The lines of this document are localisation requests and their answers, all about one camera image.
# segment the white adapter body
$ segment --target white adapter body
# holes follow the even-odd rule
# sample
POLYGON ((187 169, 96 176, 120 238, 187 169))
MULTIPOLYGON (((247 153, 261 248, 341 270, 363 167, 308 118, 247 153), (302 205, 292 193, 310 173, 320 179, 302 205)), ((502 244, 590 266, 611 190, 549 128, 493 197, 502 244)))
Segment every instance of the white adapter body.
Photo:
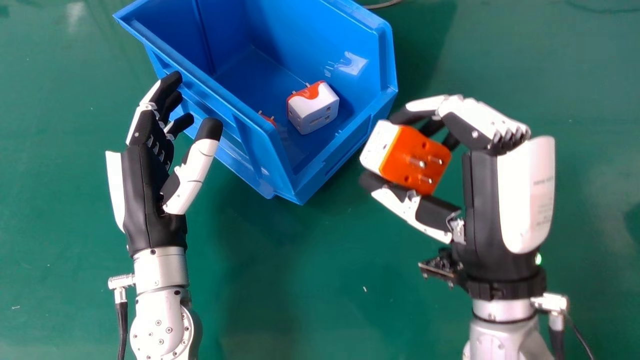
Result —
POLYGON ((287 116, 291 124, 306 135, 327 125, 338 116, 340 98, 329 84, 320 80, 287 99, 287 116))

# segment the gray cable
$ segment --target gray cable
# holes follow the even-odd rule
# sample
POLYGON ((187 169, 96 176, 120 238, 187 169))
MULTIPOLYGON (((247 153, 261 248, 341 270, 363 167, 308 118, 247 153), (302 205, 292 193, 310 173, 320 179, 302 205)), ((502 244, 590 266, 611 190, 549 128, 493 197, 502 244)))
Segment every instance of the gray cable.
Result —
POLYGON ((395 4, 397 4, 397 3, 401 2, 401 1, 402 0, 390 0, 390 1, 387 1, 386 3, 381 3, 381 4, 363 5, 363 7, 365 9, 369 9, 369 10, 382 9, 382 8, 386 8, 386 7, 391 6, 391 5, 395 5, 395 4))

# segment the blue plastic bin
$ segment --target blue plastic bin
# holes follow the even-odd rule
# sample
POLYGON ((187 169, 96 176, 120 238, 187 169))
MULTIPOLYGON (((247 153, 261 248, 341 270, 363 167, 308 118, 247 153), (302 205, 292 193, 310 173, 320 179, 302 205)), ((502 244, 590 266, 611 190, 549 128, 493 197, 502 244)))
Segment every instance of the blue plastic bin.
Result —
POLYGON ((267 198, 304 204, 366 141, 397 94, 391 27, 350 0, 137 0, 115 14, 159 78, 178 70, 184 111, 216 117, 217 159, 267 198), (325 80, 338 117, 300 135, 287 97, 325 80), (274 116, 277 127, 258 111, 274 116))

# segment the green floor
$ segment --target green floor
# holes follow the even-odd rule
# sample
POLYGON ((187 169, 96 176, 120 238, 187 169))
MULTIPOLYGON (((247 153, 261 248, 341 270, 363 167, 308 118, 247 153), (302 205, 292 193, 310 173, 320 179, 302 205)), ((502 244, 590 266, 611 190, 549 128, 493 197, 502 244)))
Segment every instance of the green floor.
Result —
MULTIPOLYGON (((3 360, 115 358, 106 280, 132 263, 113 220, 104 151, 122 150, 156 79, 111 16, 128 2, 0 0, 3 360)), ((543 264, 599 359, 640 354, 632 3, 405 0, 377 11, 394 29, 396 108, 464 93, 556 138, 557 206, 543 264)), ((188 145, 179 139, 179 153, 188 145)), ((437 242, 370 199, 360 171, 354 158, 301 208, 212 167, 189 211, 202 359, 460 358, 469 299, 422 279, 417 262, 437 242)), ((461 202, 459 166, 438 194, 461 202)), ((567 338, 568 358, 585 358, 567 338)))

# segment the robotic hand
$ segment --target robotic hand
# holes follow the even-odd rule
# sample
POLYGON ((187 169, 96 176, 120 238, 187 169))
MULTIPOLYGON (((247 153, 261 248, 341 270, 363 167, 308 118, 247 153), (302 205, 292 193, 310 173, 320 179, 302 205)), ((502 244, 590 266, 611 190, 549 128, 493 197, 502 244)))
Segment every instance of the robotic hand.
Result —
POLYGON ((222 123, 202 121, 182 164, 169 174, 174 139, 194 123, 185 113, 169 123, 182 102, 179 72, 160 79, 133 117, 123 153, 107 152, 109 191, 118 227, 127 235, 134 273, 112 277, 120 328, 119 360, 127 343, 125 289, 136 287, 136 318, 131 345, 138 359, 194 360, 202 332, 191 309, 185 252, 185 212, 211 166, 222 123))
POLYGON ((482 102, 441 95, 409 102, 379 121, 360 162, 367 169, 360 184, 378 202, 450 245, 419 266, 425 278, 459 286, 473 299, 463 358, 553 359, 538 332, 538 311, 550 314, 552 348, 563 358, 568 299, 546 292, 538 253, 554 208, 552 137, 531 138, 528 126, 482 102), (445 127, 441 143, 430 139, 445 127), (433 196, 460 144, 468 149, 464 214, 433 196))

